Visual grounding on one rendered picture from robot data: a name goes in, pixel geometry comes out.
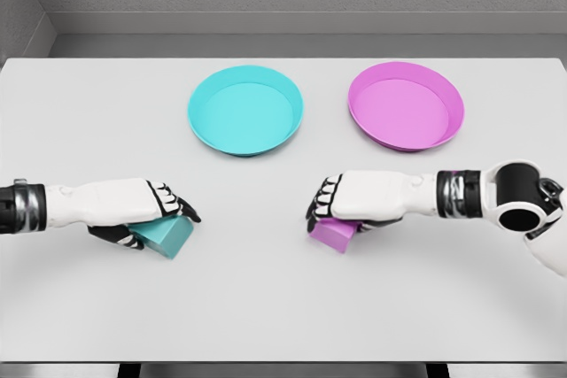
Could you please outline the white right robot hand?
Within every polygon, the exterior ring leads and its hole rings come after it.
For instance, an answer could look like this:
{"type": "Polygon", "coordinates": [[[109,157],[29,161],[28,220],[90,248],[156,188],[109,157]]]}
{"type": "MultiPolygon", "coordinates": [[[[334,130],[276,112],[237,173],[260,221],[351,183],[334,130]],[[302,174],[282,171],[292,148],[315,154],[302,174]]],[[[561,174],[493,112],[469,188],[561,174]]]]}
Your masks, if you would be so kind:
{"type": "Polygon", "coordinates": [[[366,232],[402,220],[405,175],[399,172],[350,170],[326,178],[306,213],[307,231],[323,219],[355,221],[366,232]]]}

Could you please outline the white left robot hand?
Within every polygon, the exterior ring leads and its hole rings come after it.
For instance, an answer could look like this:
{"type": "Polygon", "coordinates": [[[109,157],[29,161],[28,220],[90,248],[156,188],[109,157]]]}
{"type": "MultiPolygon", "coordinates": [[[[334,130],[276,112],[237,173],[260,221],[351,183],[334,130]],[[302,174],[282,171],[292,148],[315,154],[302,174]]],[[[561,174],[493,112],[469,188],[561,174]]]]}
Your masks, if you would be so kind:
{"type": "Polygon", "coordinates": [[[166,183],[132,178],[91,185],[82,221],[93,236],[141,251],[144,242],[128,226],[173,216],[201,221],[197,211],[166,183]]]}

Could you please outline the cyan block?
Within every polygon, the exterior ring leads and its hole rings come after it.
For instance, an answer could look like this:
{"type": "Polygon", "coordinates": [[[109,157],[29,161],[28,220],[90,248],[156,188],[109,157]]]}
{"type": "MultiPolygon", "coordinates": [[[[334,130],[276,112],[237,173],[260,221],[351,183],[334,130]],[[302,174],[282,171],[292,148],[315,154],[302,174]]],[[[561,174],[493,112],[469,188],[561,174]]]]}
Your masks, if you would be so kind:
{"type": "Polygon", "coordinates": [[[193,223],[182,215],[127,225],[128,230],[146,247],[173,259],[193,232],[193,223]]]}

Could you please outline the pink block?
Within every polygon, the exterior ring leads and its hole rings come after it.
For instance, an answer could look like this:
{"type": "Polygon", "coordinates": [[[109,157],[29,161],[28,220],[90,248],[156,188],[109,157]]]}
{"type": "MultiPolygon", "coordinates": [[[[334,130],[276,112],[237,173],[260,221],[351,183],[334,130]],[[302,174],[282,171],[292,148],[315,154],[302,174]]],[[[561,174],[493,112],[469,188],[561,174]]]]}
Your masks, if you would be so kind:
{"type": "Polygon", "coordinates": [[[359,225],[359,221],[326,218],[319,220],[309,235],[333,250],[345,253],[359,225]]]}

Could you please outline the pink plate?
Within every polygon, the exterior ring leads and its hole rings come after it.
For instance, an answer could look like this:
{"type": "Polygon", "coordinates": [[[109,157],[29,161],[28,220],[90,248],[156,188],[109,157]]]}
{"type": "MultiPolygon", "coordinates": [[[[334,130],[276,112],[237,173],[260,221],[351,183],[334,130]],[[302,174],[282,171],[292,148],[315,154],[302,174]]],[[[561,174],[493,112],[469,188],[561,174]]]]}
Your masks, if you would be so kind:
{"type": "Polygon", "coordinates": [[[462,127],[465,107],[444,75],[415,63],[373,65],[351,82],[347,104],[353,121],[375,142],[394,150],[428,150],[462,127]]]}

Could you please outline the cyan plate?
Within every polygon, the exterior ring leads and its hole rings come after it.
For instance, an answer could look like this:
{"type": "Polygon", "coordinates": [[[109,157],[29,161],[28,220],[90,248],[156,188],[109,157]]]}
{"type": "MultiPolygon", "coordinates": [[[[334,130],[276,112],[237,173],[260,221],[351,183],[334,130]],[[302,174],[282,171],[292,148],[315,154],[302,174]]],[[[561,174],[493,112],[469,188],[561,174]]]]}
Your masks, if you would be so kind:
{"type": "Polygon", "coordinates": [[[190,96],[187,117],[207,146],[253,157],[286,143],[298,130],[304,99],[296,83],[272,68],[232,66],[202,80],[190,96]]]}

